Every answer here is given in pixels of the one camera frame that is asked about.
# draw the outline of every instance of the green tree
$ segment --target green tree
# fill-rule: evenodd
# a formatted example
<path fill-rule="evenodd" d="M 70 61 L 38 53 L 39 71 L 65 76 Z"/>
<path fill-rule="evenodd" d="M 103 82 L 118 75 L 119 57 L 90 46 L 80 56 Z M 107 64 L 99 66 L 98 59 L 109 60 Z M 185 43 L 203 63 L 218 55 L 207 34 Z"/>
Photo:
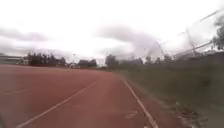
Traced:
<path fill-rule="evenodd" d="M 164 61 L 170 62 L 170 61 L 172 61 L 172 57 L 170 55 L 166 54 L 166 55 L 164 55 Z"/>
<path fill-rule="evenodd" d="M 145 64 L 146 65 L 149 65 L 149 64 L 151 64 L 152 63 L 152 58 L 151 58 L 151 56 L 147 56 L 146 57 L 146 62 L 145 62 Z"/>
<path fill-rule="evenodd" d="M 109 55 L 106 57 L 105 64 L 107 65 L 108 68 L 117 68 L 119 66 L 119 62 L 113 55 Z"/>
<path fill-rule="evenodd" d="M 216 36 L 213 37 L 211 42 L 217 46 L 218 50 L 224 50 L 224 16 L 216 20 L 215 26 L 217 27 Z"/>
<path fill-rule="evenodd" d="M 96 66 L 97 66 L 97 63 L 95 59 L 92 59 L 89 61 L 89 67 L 96 67 Z"/>

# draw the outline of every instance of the fence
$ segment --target fence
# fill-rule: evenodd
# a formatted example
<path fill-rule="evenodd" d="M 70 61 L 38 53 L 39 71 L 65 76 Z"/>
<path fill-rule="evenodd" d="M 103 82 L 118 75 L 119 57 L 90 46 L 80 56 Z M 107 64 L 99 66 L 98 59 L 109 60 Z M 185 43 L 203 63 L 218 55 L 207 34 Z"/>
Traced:
<path fill-rule="evenodd" d="M 164 43 L 155 43 L 154 47 L 149 49 L 151 57 L 162 57 L 165 54 L 173 58 L 182 56 L 195 57 L 200 54 L 213 54 L 217 51 L 211 39 L 216 35 L 217 27 L 214 25 L 217 18 L 224 15 L 224 10 L 217 10 L 192 26 L 186 28 L 184 32 L 178 34 L 174 39 Z"/>

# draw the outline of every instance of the red running track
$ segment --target red running track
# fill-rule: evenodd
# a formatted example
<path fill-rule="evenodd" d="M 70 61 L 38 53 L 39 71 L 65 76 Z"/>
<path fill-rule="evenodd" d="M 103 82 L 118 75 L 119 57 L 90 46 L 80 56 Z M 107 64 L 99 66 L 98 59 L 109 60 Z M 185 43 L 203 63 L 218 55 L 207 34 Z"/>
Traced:
<path fill-rule="evenodd" d="M 5 128 L 152 128 L 124 82 L 94 70 L 0 65 L 0 116 Z"/>

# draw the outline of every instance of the cloudy sky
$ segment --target cloudy sky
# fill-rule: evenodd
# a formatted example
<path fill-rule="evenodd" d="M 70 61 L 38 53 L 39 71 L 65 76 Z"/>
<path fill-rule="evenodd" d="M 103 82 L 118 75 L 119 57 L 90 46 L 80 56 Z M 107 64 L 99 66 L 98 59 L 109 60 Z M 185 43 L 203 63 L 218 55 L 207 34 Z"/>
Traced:
<path fill-rule="evenodd" d="M 142 56 L 220 8 L 221 1 L 0 0 L 0 52 Z"/>

